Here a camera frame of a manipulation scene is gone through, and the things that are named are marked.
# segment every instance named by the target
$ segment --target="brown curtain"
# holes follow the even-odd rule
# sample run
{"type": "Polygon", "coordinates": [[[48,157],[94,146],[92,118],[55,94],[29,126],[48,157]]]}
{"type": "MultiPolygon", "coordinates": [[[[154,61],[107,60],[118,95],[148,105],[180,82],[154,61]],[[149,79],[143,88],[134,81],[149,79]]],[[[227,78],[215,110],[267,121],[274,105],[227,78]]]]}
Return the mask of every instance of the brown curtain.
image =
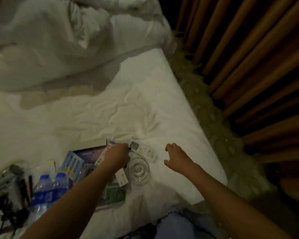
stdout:
{"type": "Polygon", "coordinates": [[[223,116],[299,200],[299,0],[183,0],[176,31],[223,116]]]}

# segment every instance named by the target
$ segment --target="forearm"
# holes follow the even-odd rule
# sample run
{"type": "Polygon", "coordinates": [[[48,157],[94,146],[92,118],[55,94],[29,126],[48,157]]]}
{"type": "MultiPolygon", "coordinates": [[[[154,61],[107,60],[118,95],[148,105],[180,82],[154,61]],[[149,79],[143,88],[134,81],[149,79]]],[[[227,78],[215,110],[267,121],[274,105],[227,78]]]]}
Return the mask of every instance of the forearm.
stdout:
{"type": "Polygon", "coordinates": [[[291,238],[199,165],[193,164],[184,176],[199,190],[233,239],[291,238]]]}
{"type": "Polygon", "coordinates": [[[102,192],[115,173],[101,164],[88,177],[64,194],[21,239],[78,239],[91,219],[102,192]]]}

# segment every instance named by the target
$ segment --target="clear glass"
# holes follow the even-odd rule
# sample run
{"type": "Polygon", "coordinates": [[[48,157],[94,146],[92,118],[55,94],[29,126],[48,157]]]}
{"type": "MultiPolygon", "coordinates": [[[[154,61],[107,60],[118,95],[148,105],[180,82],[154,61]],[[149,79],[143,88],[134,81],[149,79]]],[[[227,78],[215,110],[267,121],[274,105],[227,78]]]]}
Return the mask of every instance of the clear glass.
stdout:
{"type": "Polygon", "coordinates": [[[136,185],[143,185],[150,177],[150,167],[143,158],[133,158],[128,163],[128,180],[136,185]]]}

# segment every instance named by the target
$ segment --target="plastic water bottle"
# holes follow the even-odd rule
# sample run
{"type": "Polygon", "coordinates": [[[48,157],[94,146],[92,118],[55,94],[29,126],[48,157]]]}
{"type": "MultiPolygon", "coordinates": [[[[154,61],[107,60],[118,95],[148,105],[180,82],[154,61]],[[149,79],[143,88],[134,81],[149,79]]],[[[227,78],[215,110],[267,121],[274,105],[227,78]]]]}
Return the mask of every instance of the plastic water bottle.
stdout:
{"type": "Polygon", "coordinates": [[[30,202],[28,228],[49,208],[52,201],[52,181],[48,174],[41,175],[39,183],[34,187],[30,202]]]}
{"type": "Polygon", "coordinates": [[[56,202],[68,190],[68,179],[65,173],[57,173],[52,185],[52,202],[56,202]]]}

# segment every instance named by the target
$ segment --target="bed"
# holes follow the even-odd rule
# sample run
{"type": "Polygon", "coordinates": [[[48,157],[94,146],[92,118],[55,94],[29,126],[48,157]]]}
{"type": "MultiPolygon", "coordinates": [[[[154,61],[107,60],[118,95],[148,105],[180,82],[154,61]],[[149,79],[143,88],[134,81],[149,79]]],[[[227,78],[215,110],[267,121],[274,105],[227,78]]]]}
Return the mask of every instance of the bed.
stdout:
{"type": "Polygon", "coordinates": [[[81,238],[116,238],[203,197],[168,169],[164,148],[175,142],[210,175],[227,183],[160,48],[131,52],[92,71],[18,92],[0,92],[0,169],[24,159],[59,165],[83,141],[138,139],[156,149],[151,180],[132,185],[123,205],[94,213],[81,238]]]}

